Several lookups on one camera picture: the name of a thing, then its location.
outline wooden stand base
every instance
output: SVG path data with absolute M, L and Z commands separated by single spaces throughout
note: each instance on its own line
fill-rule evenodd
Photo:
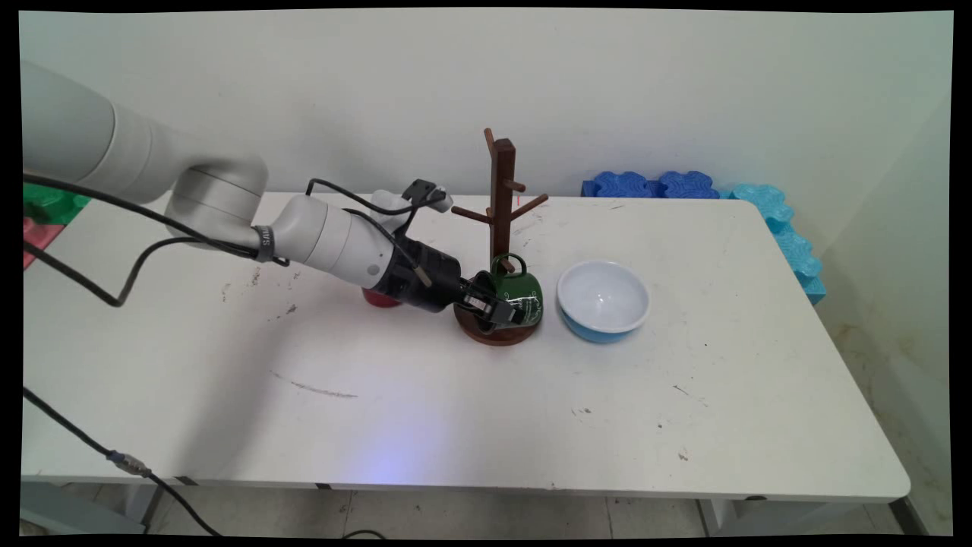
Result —
M 530 335 L 534 334 L 534 331 L 537 330 L 539 325 L 538 323 L 537 325 L 516 329 L 498 329 L 490 334 L 483 334 L 476 324 L 475 315 L 458 306 L 453 306 L 452 311 L 455 312 L 456 320 L 459 321 L 459 326 L 462 327 L 463 332 L 468 334 L 473 340 L 486 346 L 513 346 L 514 344 L 519 344 L 530 338 Z

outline wooden mug tree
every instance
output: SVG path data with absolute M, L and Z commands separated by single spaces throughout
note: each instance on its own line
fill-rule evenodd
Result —
M 492 174 L 490 176 L 490 206 L 486 208 L 485 215 L 463 209 L 458 205 L 452 207 L 452 212 L 489 225 L 490 254 L 486 261 L 489 264 L 493 261 L 493 257 L 509 252 L 510 223 L 546 201 L 547 194 L 541 194 L 533 198 L 530 202 L 514 211 L 513 191 L 527 191 L 526 186 L 516 182 L 513 178 L 513 169 L 516 164 L 516 148 L 508 138 L 493 140 L 493 132 L 489 128 L 486 128 L 483 133 L 486 135 L 486 146 L 489 148 L 489 153 L 493 160 Z M 513 272 L 513 265 L 508 260 L 502 259 L 500 264 L 507 272 Z M 512 346 L 518 344 L 529 338 L 537 329 L 536 325 L 531 325 L 529 327 L 498 329 L 490 334 L 485 334 L 479 329 L 475 316 L 472 313 L 458 306 L 453 306 L 452 309 L 456 313 L 456 319 L 459 321 L 459 325 L 466 331 L 466 334 L 477 342 L 489 346 Z

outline black cable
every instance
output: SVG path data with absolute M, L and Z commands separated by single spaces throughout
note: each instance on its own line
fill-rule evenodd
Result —
M 95 441 L 94 439 L 88 437 L 87 434 L 84 433 L 77 425 L 75 425 L 74 423 L 71 423 L 71 420 L 65 418 L 64 416 L 61 415 L 60 412 L 58 412 L 55 409 L 51 408 L 51 405 L 45 403 L 44 400 L 42 400 L 40 397 L 38 397 L 37 395 L 35 395 L 34 392 L 31 391 L 30 389 L 27 389 L 26 386 L 23 387 L 23 398 L 24 399 L 27 399 L 27 401 L 29 401 L 35 407 L 37 407 L 38 409 L 40 409 L 41 412 L 43 412 L 44 414 L 48 415 L 49 418 L 51 418 L 54 421 L 56 421 L 62 427 L 64 427 L 68 431 L 74 433 L 74 435 L 76 437 L 78 437 L 79 439 L 81 439 L 82 441 L 84 441 L 86 445 L 88 445 L 88 446 L 92 447 L 93 449 L 95 449 L 96 451 L 98 451 L 102 456 L 105 456 L 108 459 L 110 459 L 112 457 L 112 455 L 117 454 L 116 451 L 110 451 L 110 450 L 106 449 L 105 447 L 101 446 L 100 444 L 98 444 L 98 442 Z M 185 498 L 183 498 L 181 495 L 179 495 L 179 493 L 176 492 L 172 487 L 170 487 L 169 485 L 165 484 L 165 482 L 162 481 L 161 479 L 159 479 L 158 476 L 155 473 L 153 473 L 151 471 L 148 471 L 143 476 L 145 478 L 149 479 L 150 481 L 156 483 L 157 485 L 159 485 L 166 492 L 169 492 L 169 495 L 171 495 L 172 497 L 174 497 L 175 500 L 178 501 L 179 504 L 182 505 L 186 509 L 186 511 L 189 513 L 189 515 L 192 517 L 192 519 L 194 521 L 196 521 L 196 523 L 199 524 L 201 527 L 203 527 L 203 529 L 205 529 L 211 535 L 221 535 L 219 532 L 215 531 L 212 527 L 210 527 L 209 525 L 207 525 L 206 524 L 206 521 L 203 521 L 202 520 L 202 517 L 200 517 L 195 512 L 195 510 L 192 509 L 192 506 L 189 505 L 189 503 L 186 501 Z
M 217 537 L 222 537 L 223 536 L 221 533 L 219 533 L 215 529 L 213 529 L 213 527 L 207 525 L 206 524 L 206 521 L 202 520 L 202 517 L 200 517 L 199 514 L 195 512 L 195 509 L 192 509 L 192 506 L 189 505 L 189 502 L 186 501 L 186 499 L 184 497 L 182 497 L 181 495 L 179 495 L 179 493 L 176 492 L 175 489 L 173 489 L 169 485 L 165 484 L 165 481 L 159 479 L 158 476 L 155 473 L 149 473 L 148 479 L 150 481 L 156 483 L 157 485 L 159 485 L 166 492 L 169 492 L 169 495 L 171 495 L 172 497 L 174 497 L 175 500 L 178 501 L 179 504 L 182 505 L 184 509 L 186 509 L 186 512 L 189 513 L 189 516 L 192 517 L 192 519 L 195 521 L 195 523 L 198 524 L 198 525 L 200 525 L 202 527 L 202 529 L 208 531 L 209 532 L 209 535 L 215 535 Z
M 114 205 L 116 207 L 121 207 L 122 209 L 131 211 L 133 213 L 138 213 L 142 216 L 160 222 L 165 226 L 169 226 L 171 228 L 175 228 L 176 230 L 179 230 L 180 232 L 184 232 L 187 236 L 192 236 L 195 239 L 197 239 L 200 243 L 206 243 L 211 247 L 215 247 L 217 249 L 220 249 L 232 255 L 242 256 L 244 258 L 255 258 L 257 256 L 257 249 L 248 249 L 247 252 L 243 252 L 240 250 L 239 245 L 228 245 L 222 241 L 216 239 L 210 239 L 209 237 L 197 232 L 196 230 L 193 230 L 189 226 L 186 226 L 185 224 L 177 220 L 172 220 L 171 218 L 165 215 L 160 215 L 155 211 L 147 209 L 141 205 L 136 205 L 135 203 L 132 203 L 130 201 L 120 200 L 114 196 L 105 194 L 104 192 L 98 192 L 97 190 L 91 190 L 90 188 L 84 188 L 76 184 L 61 182 L 59 180 L 54 180 L 52 178 L 48 178 L 41 175 L 35 175 L 28 172 L 23 173 L 23 179 L 27 182 L 36 184 L 38 186 L 54 188 L 56 190 L 62 190 L 64 192 L 71 192 L 74 194 L 78 194 L 80 196 L 92 198 L 94 200 L 110 203 L 111 205 Z
M 364 205 L 365 207 L 371 209 L 372 211 L 379 212 L 381 214 L 386 214 L 388 216 L 395 216 L 395 215 L 400 215 L 402 213 L 416 211 L 418 209 L 421 209 L 422 207 L 426 207 L 426 206 L 431 205 L 433 203 L 438 203 L 438 202 L 440 202 L 442 200 L 445 200 L 445 194 L 442 193 L 442 195 L 439 196 L 438 198 L 432 198 L 430 200 L 425 200 L 425 201 L 422 201 L 420 203 L 414 203 L 414 204 L 412 204 L 412 205 L 410 205 L 408 207 L 403 207 L 401 209 L 386 209 L 384 207 L 379 207 L 378 205 L 375 205 L 374 203 L 372 203 L 370 201 L 367 201 L 367 200 L 364 200 L 362 198 L 359 198 L 358 195 L 354 194 L 353 192 L 350 192 L 348 190 L 345 190 L 345 189 L 341 188 L 340 186 L 337 186 L 336 184 L 334 184 L 332 182 L 328 182 L 328 181 L 323 180 L 323 179 L 320 179 L 320 178 L 312 178 L 312 179 L 310 179 L 310 182 L 307 183 L 307 192 L 305 194 L 307 194 L 308 196 L 310 196 L 310 192 L 314 188 L 314 185 L 315 184 L 320 184 L 321 186 L 327 186 L 328 188 L 330 188 L 332 190 L 335 190 L 336 192 L 339 192 L 339 193 L 347 196 L 348 198 L 351 198 L 354 201 L 357 201 L 358 203 Z
M 360 216 L 364 218 L 366 221 L 368 221 L 369 223 L 371 223 L 371 226 L 373 226 L 375 230 L 377 230 L 378 232 L 381 232 L 381 235 L 384 236 L 385 239 L 390 241 L 392 245 L 395 247 L 395 249 L 399 253 L 401 253 L 401 256 L 403 256 L 405 260 L 408 261 L 408 265 L 412 267 L 412 270 L 415 272 L 416 275 L 418 275 L 422 283 L 427 287 L 432 286 L 432 280 L 429 279 L 429 275 L 425 272 L 425 270 L 422 269 L 422 266 L 419 264 L 419 262 L 415 260 L 415 258 L 411 254 L 409 254 L 407 250 L 405 250 L 405 247 L 401 246 L 401 243 L 399 243 L 399 241 L 395 239 L 395 236 L 392 236 L 391 234 L 388 233 L 388 230 L 385 230 L 384 226 L 378 224 L 378 221 L 371 218 L 367 213 L 363 211 L 359 211 L 358 209 L 344 209 L 344 210 L 348 211 L 353 215 Z
M 198 243 L 204 243 L 210 245 L 218 250 L 229 253 L 233 256 L 238 256 L 241 258 L 250 258 L 250 259 L 257 258 L 257 254 L 258 254 L 257 249 L 246 247 L 244 245 L 240 245 L 237 243 L 231 243 L 229 241 L 211 239 L 193 230 L 192 228 L 186 226 L 185 224 L 179 221 L 172 220 L 171 218 L 168 218 L 164 215 L 160 215 L 141 205 L 136 205 L 135 203 L 131 203 L 125 200 L 120 200 L 114 196 L 110 196 L 108 194 L 104 194 L 96 190 L 83 188 L 75 184 L 60 182 L 40 175 L 34 175 L 31 173 L 24 172 L 23 178 L 24 180 L 32 184 L 36 184 L 38 186 L 54 188 L 57 190 L 62 190 L 64 192 L 72 192 L 74 194 L 78 194 L 80 196 L 86 196 L 94 200 L 105 201 L 106 203 L 109 203 L 111 205 L 115 205 L 125 210 L 132 211 L 134 213 L 138 213 L 145 217 L 151 218 L 152 220 L 156 220 L 166 226 L 170 226 L 172 228 L 185 232 L 186 234 L 189 235 L 189 237 L 173 237 L 171 239 L 164 239 L 162 241 L 158 241 L 150 245 L 144 251 L 142 251 L 142 254 L 139 255 L 138 260 L 135 261 L 135 265 L 132 266 L 131 272 L 128 273 L 128 279 L 125 281 L 125 285 L 122 288 L 118 298 L 108 294 L 107 291 L 99 287 L 97 284 L 95 284 L 93 281 L 85 277 L 83 274 L 79 273 L 78 271 L 74 270 L 73 268 L 64 264 L 63 262 L 57 260 L 50 254 L 45 252 L 43 249 L 38 248 L 37 246 L 33 245 L 27 240 L 23 242 L 24 251 L 34 255 L 41 262 L 47 264 L 51 268 L 54 268 L 61 274 L 66 275 L 76 283 L 83 286 L 85 289 L 91 291 L 91 293 L 93 293 L 95 296 L 100 298 L 109 306 L 120 308 L 124 304 L 125 300 L 128 298 L 128 293 L 131 291 L 132 286 L 135 284 L 135 278 L 138 276 L 138 273 L 142 269 L 142 265 L 145 263 L 146 259 L 148 259 L 149 255 L 151 255 L 153 252 L 160 249 L 161 247 L 164 247 L 165 245 L 171 245 L 173 243 L 197 243 L 198 242 Z M 286 268 L 291 264 L 290 260 L 281 259 L 279 257 L 273 257 L 271 260 L 275 264 L 283 266 L 284 268 Z
M 363 533 L 370 533 L 371 535 L 376 535 L 376 536 L 378 536 L 378 539 L 388 539 L 387 537 L 385 537 L 384 535 L 382 535 L 382 534 L 374 531 L 373 529 L 359 529 L 359 530 L 355 530 L 355 531 L 352 531 L 351 533 L 345 534 L 344 536 L 341 537 L 341 539 L 351 539 L 352 537 L 354 537 L 356 535 L 361 535 Z
M 142 270 L 142 265 L 145 264 L 146 259 L 149 255 L 155 251 L 161 249 L 166 245 L 172 245 L 174 243 L 195 243 L 196 239 L 194 237 L 173 237 L 171 239 L 163 239 L 153 243 L 138 256 L 138 260 L 135 261 L 135 265 L 131 267 L 131 272 L 128 273 L 128 279 L 125 280 L 124 287 L 121 288 L 121 293 L 119 293 L 118 298 L 108 294 L 108 291 L 102 289 L 94 281 L 91 281 L 85 277 L 82 273 L 71 268 L 70 266 L 64 264 L 63 262 L 57 260 L 53 256 L 49 255 L 47 251 L 38 248 L 34 244 L 30 243 L 26 239 L 23 241 L 23 250 L 36 256 L 38 260 L 47 264 L 51 268 L 54 268 L 61 274 L 66 275 L 68 278 L 83 286 L 85 289 L 91 291 L 94 296 L 100 298 L 108 304 L 109 306 L 115 308 L 121 308 L 125 300 L 128 299 L 128 293 L 131 292 L 131 288 L 135 285 L 135 278 L 138 277 L 138 273 Z
M 412 211 L 408 213 L 408 220 L 406 220 L 404 224 L 402 224 L 401 226 L 399 226 L 397 230 L 395 230 L 396 236 L 398 236 L 399 234 L 404 235 L 405 232 L 408 232 L 408 227 L 412 225 L 412 219 L 415 218 L 415 212 L 416 211 Z
M 44 412 L 44 414 L 48 415 L 49 417 L 51 417 L 51 419 L 59 423 L 61 427 L 74 433 L 75 437 L 78 437 L 79 439 L 84 441 L 86 445 L 95 449 L 102 456 L 108 457 L 111 454 L 110 450 L 98 444 L 98 442 L 95 441 L 94 439 L 88 437 L 87 434 L 84 433 L 81 429 L 79 429 L 77 425 L 71 423 L 67 418 L 62 416 L 58 411 L 51 408 L 51 405 L 45 403 L 40 397 L 35 395 L 33 391 L 27 389 L 26 386 L 23 389 L 23 398 L 30 401 L 30 403 L 33 404 L 35 407 L 41 409 L 41 411 Z

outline wooden peg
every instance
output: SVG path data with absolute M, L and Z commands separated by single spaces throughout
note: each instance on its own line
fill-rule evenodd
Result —
M 526 192 L 527 191 L 527 187 L 526 186 L 524 186 L 524 185 L 522 185 L 522 184 L 520 184 L 518 182 L 512 181 L 512 180 L 504 179 L 503 180 L 503 185 L 506 186 L 508 189 L 512 190 L 513 192 Z
M 520 208 L 516 209 L 515 211 L 513 211 L 512 214 L 509 215 L 509 220 L 516 220 L 516 219 L 520 218 L 525 213 L 529 212 L 530 209 L 536 207 L 537 205 L 540 205 L 544 201 L 547 201 L 547 194 L 540 194 L 539 196 L 537 196 L 537 197 L 533 198 L 532 200 L 530 200 L 530 202 L 527 203 L 526 205 L 523 205 L 522 207 L 520 207 Z
M 483 129 L 483 134 L 486 135 L 486 148 L 489 148 L 489 155 L 495 157 L 496 150 L 493 148 L 493 130 L 490 128 Z
M 479 221 L 479 222 L 481 222 L 483 224 L 493 224 L 493 219 L 492 218 L 490 218 L 488 216 L 485 216 L 485 215 L 481 215 L 481 214 L 479 214 L 477 212 L 470 211 L 469 209 L 463 209 L 462 207 L 459 207 L 458 205 L 453 205 L 452 206 L 452 212 L 455 213 L 455 214 L 457 214 L 457 215 L 459 215 L 459 216 L 465 216 L 466 218 L 469 218 L 469 219 L 472 219 L 472 220 L 477 220 L 477 221 Z

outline black cable on floor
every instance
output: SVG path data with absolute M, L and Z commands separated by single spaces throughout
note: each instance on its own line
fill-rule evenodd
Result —
M 118 456 L 126 456 L 126 455 L 123 455 L 123 454 L 121 454 L 121 453 L 119 453 L 117 451 L 111 451 L 111 450 L 108 450 L 105 447 L 101 446 L 97 441 L 95 441 L 94 439 L 92 439 L 91 437 L 89 437 L 87 435 L 87 433 L 84 433 L 81 430 L 80 427 L 78 427 L 74 423 L 71 423 L 71 420 L 65 418 L 60 412 L 58 412 L 55 409 L 53 409 L 51 407 L 51 405 L 47 404 L 46 402 L 44 402 L 43 399 L 41 399 L 40 397 L 38 397 L 37 395 L 35 395 L 33 391 L 31 391 L 30 389 L 27 389 L 26 386 L 23 387 L 23 398 L 26 399 L 27 401 L 29 401 L 32 405 L 34 405 L 38 409 L 40 409 L 41 412 L 43 412 L 44 414 L 48 415 L 49 418 L 51 418 L 54 421 L 56 421 L 62 427 L 64 427 L 65 429 L 67 429 L 71 433 L 74 433 L 74 436 L 76 436 L 79 439 L 81 439 L 82 441 L 84 441 L 84 443 L 86 445 L 92 447 L 99 454 L 101 454 L 102 456 L 105 456 L 109 460 L 115 461 L 118 458 Z M 171 495 L 172 497 L 174 497 L 175 500 L 178 501 L 179 504 L 182 505 L 186 509 L 186 511 L 189 513 L 189 515 L 192 517 L 192 519 L 194 521 L 196 521 L 196 523 L 199 524 L 203 529 L 205 529 L 207 532 L 209 532 L 210 535 L 221 535 L 219 532 L 215 531 L 212 527 L 210 527 L 209 525 L 207 525 L 206 524 L 206 521 L 203 521 L 202 520 L 202 517 L 200 517 L 198 515 L 198 513 L 196 513 L 195 510 L 192 509 L 192 506 L 189 505 L 189 502 L 186 501 L 186 499 L 184 497 L 182 497 L 181 495 L 179 495 L 179 493 L 176 492 L 172 487 L 170 487 L 169 485 L 165 484 L 165 482 L 162 481 L 161 479 L 159 479 L 158 476 L 155 473 L 153 473 L 151 470 L 149 470 L 148 468 L 146 468 L 145 469 L 145 472 L 144 473 L 141 473 L 141 476 L 143 476 L 146 479 L 149 479 L 150 481 L 156 483 L 157 485 L 159 485 L 166 492 L 169 492 L 169 495 Z

